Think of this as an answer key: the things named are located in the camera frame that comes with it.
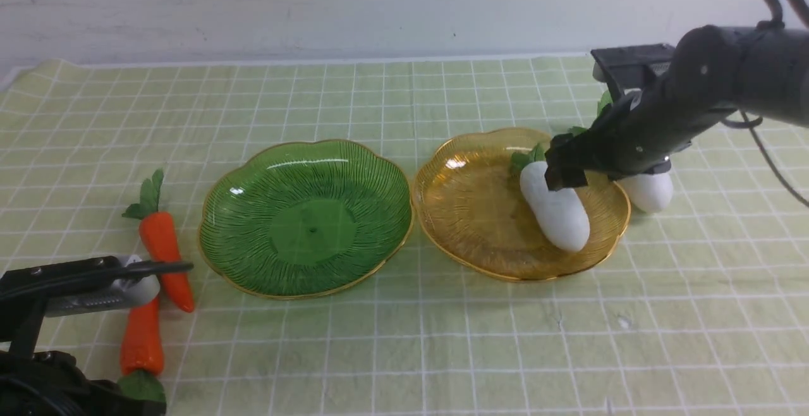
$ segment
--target yellow plate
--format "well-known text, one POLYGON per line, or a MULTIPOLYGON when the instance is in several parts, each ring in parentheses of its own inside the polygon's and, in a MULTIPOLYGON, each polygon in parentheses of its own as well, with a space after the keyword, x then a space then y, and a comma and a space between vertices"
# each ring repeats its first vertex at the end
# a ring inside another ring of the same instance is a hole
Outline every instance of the yellow plate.
POLYGON ((413 205, 437 248, 466 266, 509 281, 548 280, 592 268, 612 254, 630 221, 630 202, 616 183, 587 174, 577 188, 590 218, 581 252, 563 252, 542 234, 511 174, 511 154, 528 152, 549 134, 503 128, 444 143, 416 174, 413 205))

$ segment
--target green glass plate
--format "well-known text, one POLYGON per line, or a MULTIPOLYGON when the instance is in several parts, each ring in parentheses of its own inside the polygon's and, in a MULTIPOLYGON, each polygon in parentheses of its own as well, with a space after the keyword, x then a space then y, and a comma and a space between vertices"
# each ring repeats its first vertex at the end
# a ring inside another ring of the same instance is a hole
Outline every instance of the green glass plate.
POLYGON ((413 227, 396 163, 349 140, 291 142, 211 188, 199 243, 208 265, 267 298, 328 295, 372 275, 413 227))

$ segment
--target green leaves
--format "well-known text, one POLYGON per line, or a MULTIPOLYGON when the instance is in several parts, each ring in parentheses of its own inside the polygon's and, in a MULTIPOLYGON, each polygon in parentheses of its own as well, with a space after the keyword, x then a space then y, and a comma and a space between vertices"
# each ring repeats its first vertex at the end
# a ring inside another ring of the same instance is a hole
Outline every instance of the green leaves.
POLYGON ((567 129, 567 133, 572 133, 573 136, 575 136, 575 137, 577 137, 578 135, 580 135, 580 134, 582 134, 582 133, 584 133, 586 131, 587 131, 586 128, 578 127, 578 126, 570 127, 570 128, 567 129))
POLYGON ((144 179, 141 183, 140 202, 126 208, 121 217, 144 220, 150 214, 157 212, 160 207, 160 187, 163 179, 162 169, 154 171, 151 179, 144 179))
POLYGON ((160 209, 160 187, 162 186, 162 178, 164 174, 162 169, 158 168, 152 175, 152 186, 154 187, 154 210, 160 209))
MULTIPOLYGON (((598 104, 598 107, 597 107, 598 110, 596 110, 596 114, 598 114, 598 116, 600 116, 601 113, 604 112, 604 108, 606 108, 608 105, 611 105, 611 104, 612 104, 612 96, 609 94, 609 90, 607 90, 601 95, 601 100, 599 100, 599 104, 598 104)), ((577 137, 578 135, 580 135, 580 134, 582 134, 582 133, 584 133, 586 131, 587 131, 586 128, 578 127, 578 126, 570 127, 570 128, 567 129, 567 133, 572 133, 573 136, 575 136, 575 137, 577 137)))
POLYGON ((545 161, 545 151, 542 148, 542 144, 537 144, 531 149, 531 152, 528 153, 528 156, 531 157, 532 162, 544 162, 545 161))
POLYGON ((145 370, 136 370, 118 379, 121 393, 128 398, 166 403, 166 393, 160 381, 145 370))
POLYGON ((612 96, 609 94, 609 90, 607 90, 601 95, 601 100, 599 100, 598 109, 596 110, 595 114, 600 116, 601 113, 604 112, 604 108, 609 104, 612 104, 612 96))
POLYGON ((511 154, 511 171, 515 173, 520 173, 520 171, 531 164, 531 157, 528 154, 523 154, 522 152, 514 152, 511 154))
POLYGON ((531 163, 544 161, 545 151, 540 143, 535 145, 527 154, 523 152, 514 152, 514 154, 511 154, 511 170, 518 173, 531 163))

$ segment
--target white radish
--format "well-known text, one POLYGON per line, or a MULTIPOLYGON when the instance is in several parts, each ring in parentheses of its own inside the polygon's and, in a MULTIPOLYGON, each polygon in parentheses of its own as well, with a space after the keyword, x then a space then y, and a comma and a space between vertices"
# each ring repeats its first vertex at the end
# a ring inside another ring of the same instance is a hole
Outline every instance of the white radish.
POLYGON ((638 174, 618 180, 630 202, 647 214, 663 211, 671 203, 674 185, 667 172, 660 174, 638 174))
POLYGON ((531 162, 520 172, 520 191, 531 206, 540 229, 551 243, 567 252, 580 252, 590 238, 590 220, 572 188, 548 189, 548 163, 531 162))

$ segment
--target carrot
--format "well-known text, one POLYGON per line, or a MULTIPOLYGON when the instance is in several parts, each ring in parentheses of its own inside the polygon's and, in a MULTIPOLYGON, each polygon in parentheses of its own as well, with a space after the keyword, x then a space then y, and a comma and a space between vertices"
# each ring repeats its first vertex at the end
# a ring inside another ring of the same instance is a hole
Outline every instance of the carrot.
POLYGON ((121 342, 121 373, 130 375, 134 370, 145 370, 154 376, 162 373, 164 356, 160 342, 158 300, 130 309, 126 321, 124 341, 121 342))
MULTIPOLYGON (((141 185, 140 202, 130 205, 122 217, 141 221, 138 232, 152 260, 179 261, 181 258, 177 235, 174 231, 174 219, 169 212, 159 210, 161 185, 162 170, 154 171, 151 179, 144 180, 141 185)), ((162 289, 168 294, 168 298, 180 310, 194 311, 193 292, 191 292, 188 275, 185 272, 161 274, 160 283, 162 283, 162 289)))

